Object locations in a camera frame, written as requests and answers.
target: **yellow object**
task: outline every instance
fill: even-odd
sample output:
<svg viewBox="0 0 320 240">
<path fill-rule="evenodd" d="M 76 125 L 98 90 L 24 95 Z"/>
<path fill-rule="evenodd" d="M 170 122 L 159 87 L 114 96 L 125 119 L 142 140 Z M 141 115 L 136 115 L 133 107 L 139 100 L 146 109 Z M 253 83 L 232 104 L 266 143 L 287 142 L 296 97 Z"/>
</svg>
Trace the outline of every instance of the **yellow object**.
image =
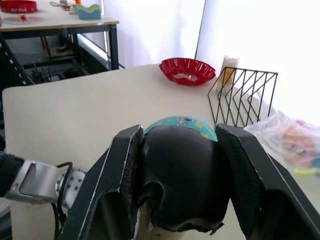
<svg viewBox="0 0 320 240">
<path fill-rule="evenodd" d="M 222 72 L 223 74 L 222 74 L 222 76 L 220 77 L 220 80 L 219 80 L 219 82 L 221 83 L 221 84 L 226 84 L 226 85 L 232 85 L 232 83 L 233 83 L 233 81 L 234 81 L 234 70 L 233 69 L 231 69 L 231 68 L 227 68 L 226 70 L 225 70 L 225 73 L 224 72 Z"/>
<path fill-rule="evenodd" d="M 316 169 L 298 169 L 296 168 L 293 170 L 294 174 L 299 174 L 299 175 L 315 175 L 317 173 Z"/>
</svg>

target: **red container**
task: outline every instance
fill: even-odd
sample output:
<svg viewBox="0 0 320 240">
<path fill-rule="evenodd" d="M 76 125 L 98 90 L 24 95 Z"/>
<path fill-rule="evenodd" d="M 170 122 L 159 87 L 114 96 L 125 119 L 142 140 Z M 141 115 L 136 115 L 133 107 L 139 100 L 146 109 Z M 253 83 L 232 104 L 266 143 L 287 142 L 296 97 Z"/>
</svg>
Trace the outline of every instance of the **red container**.
<svg viewBox="0 0 320 240">
<path fill-rule="evenodd" d="M 204 84 L 216 76 L 216 70 L 209 64 L 191 58 L 169 58 L 159 67 L 169 80 L 187 86 Z"/>
<path fill-rule="evenodd" d="M 38 11 L 37 3 L 29 0 L 4 0 L 0 2 L 2 12 L 11 14 L 27 14 Z"/>
</svg>

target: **teal patterned fabric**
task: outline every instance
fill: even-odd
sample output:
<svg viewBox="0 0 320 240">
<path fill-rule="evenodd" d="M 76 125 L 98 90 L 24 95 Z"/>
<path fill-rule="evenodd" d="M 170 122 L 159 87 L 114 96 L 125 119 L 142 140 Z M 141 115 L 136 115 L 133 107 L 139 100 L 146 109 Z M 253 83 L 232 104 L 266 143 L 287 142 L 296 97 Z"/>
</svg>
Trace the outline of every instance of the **teal patterned fabric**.
<svg viewBox="0 0 320 240">
<path fill-rule="evenodd" d="M 167 118 L 160 119 L 159 121 L 156 121 L 155 123 L 148 126 L 144 130 L 144 133 L 146 134 L 150 129 L 156 128 L 159 126 L 181 126 L 181 127 L 195 129 L 195 130 L 198 130 L 201 133 L 201 135 L 206 137 L 207 139 L 210 139 L 216 142 L 218 141 L 215 130 L 212 127 L 210 127 L 204 121 L 201 121 L 189 116 L 170 116 Z"/>
</svg>

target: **black wire rack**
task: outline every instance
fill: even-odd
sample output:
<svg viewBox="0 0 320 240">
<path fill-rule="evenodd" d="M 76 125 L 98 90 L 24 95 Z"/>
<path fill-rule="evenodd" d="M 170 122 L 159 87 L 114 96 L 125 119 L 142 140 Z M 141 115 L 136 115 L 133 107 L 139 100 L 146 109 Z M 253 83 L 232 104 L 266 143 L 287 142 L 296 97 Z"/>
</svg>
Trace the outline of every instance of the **black wire rack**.
<svg viewBox="0 0 320 240">
<path fill-rule="evenodd" d="M 5 87 L 33 85 L 33 82 L 25 74 L 17 59 L 10 51 L 6 40 L 0 32 L 0 73 L 1 81 Z"/>
<path fill-rule="evenodd" d="M 225 67 L 207 94 L 214 123 L 244 128 L 269 117 L 277 78 L 277 72 Z"/>
</svg>

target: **metal bracket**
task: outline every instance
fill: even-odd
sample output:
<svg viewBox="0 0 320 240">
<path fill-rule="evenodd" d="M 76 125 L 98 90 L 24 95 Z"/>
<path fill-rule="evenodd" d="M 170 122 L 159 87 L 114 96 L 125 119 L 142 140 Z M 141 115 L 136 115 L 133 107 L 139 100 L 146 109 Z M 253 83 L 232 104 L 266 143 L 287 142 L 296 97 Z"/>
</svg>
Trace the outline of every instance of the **metal bracket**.
<svg viewBox="0 0 320 240">
<path fill-rule="evenodd" d="M 55 182 L 55 192 L 56 196 L 59 196 L 59 192 L 62 186 L 62 183 L 65 179 L 65 174 L 67 171 L 64 171 Z M 70 173 L 67 182 L 66 187 L 63 192 L 63 199 L 62 204 L 68 209 L 71 209 L 72 205 L 74 204 L 74 201 L 76 199 L 76 196 L 80 190 L 80 187 L 83 183 L 83 180 L 87 174 L 87 171 L 82 168 L 73 167 L 72 172 Z"/>
<path fill-rule="evenodd" d="M 65 168 L 58 168 L 56 166 L 26 159 L 14 180 L 11 189 L 5 195 L 5 198 L 39 205 L 48 202 L 57 203 L 58 194 L 56 191 L 56 184 L 61 180 L 63 181 L 63 178 L 61 177 L 65 172 Z M 72 177 L 73 175 L 71 174 L 68 178 L 68 182 Z M 71 208 L 74 199 L 68 197 L 68 208 Z"/>
</svg>

